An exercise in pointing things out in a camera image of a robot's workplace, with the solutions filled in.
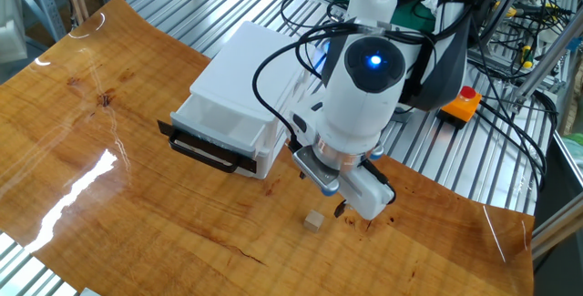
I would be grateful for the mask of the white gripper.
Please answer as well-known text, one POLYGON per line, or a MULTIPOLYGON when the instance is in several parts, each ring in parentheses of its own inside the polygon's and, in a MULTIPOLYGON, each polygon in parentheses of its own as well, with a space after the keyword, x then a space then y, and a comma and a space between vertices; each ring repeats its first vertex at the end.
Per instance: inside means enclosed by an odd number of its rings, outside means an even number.
POLYGON ((394 188, 365 154, 343 154, 324 141, 316 131, 316 118, 321 112, 322 103, 315 102, 297 106, 290 113, 299 143, 292 152, 301 170, 299 178, 309 178, 327 197, 343 197, 333 213, 336 219, 347 209, 355 210, 363 219, 374 219, 395 201, 394 188))

